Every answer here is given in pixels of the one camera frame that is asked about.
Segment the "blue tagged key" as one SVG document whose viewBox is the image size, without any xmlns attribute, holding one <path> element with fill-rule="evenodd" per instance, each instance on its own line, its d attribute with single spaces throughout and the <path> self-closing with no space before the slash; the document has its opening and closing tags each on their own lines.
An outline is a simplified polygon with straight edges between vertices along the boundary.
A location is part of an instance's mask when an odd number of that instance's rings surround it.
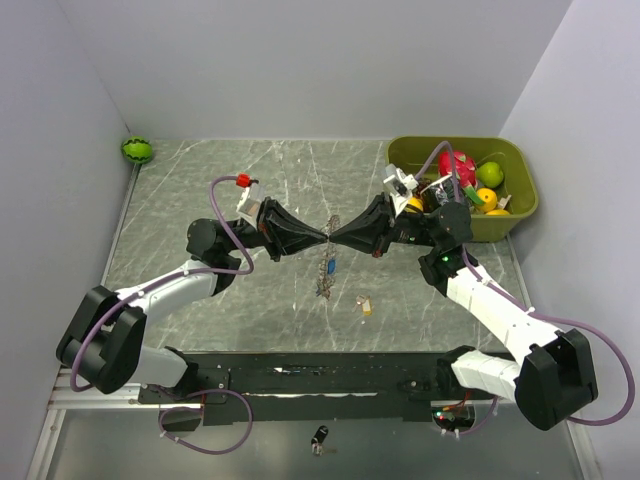
<svg viewBox="0 0 640 480">
<path fill-rule="evenodd" d="M 328 276 L 331 276 L 335 273 L 335 270 L 336 270 L 336 259 L 331 258 L 327 262 L 326 274 Z"/>
</svg>

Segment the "yellow tagged key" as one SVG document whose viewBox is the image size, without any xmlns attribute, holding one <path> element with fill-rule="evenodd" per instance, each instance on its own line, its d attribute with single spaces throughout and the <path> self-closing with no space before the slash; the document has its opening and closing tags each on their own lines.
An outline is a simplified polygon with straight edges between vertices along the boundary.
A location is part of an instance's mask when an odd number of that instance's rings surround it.
<svg viewBox="0 0 640 480">
<path fill-rule="evenodd" d="M 373 313 L 371 298 L 367 295 L 358 295 L 353 311 L 360 311 L 364 316 L 371 316 Z"/>
</svg>

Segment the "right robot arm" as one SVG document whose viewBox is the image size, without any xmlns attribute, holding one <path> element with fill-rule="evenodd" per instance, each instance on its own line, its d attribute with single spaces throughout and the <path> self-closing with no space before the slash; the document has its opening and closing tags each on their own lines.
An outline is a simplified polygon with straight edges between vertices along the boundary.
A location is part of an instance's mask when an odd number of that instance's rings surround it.
<svg viewBox="0 0 640 480">
<path fill-rule="evenodd" d="M 380 257 L 393 243 L 428 246 L 419 258 L 426 283 L 471 313 L 498 339 L 509 359 L 458 347 L 440 361 L 437 387 L 448 398 L 482 390 L 515 403 L 546 431 L 598 397 L 588 339 L 579 331 L 534 318 L 464 248 L 472 237 L 466 206 L 451 201 L 432 213 L 395 212 L 378 195 L 354 220 L 330 233 L 331 242 Z"/>
</svg>

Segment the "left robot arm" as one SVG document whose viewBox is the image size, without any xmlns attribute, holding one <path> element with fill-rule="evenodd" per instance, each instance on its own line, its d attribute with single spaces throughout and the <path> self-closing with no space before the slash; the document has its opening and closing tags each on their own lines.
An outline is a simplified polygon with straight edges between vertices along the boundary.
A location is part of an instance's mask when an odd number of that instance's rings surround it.
<svg viewBox="0 0 640 480">
<path fill-rule="evenodd" d="M 327 239 L 271 198 L 258 205 L 251 221 L 227 222 L 222 216 L 193 221 L 187 231 L 190 258 L 183 265 L 137 286 L 112 291 L 99 285 L 85 295 L 56 349 L 57 359 L 71 370 L 71 389 L 110 394 L 137 381 L 162 387 L 174 401 L 191 399 L 198 365 L 175 348 L 144 346 L 146 327 L 252 273 L 252 248 L 279 260 Z"/>
</svg>

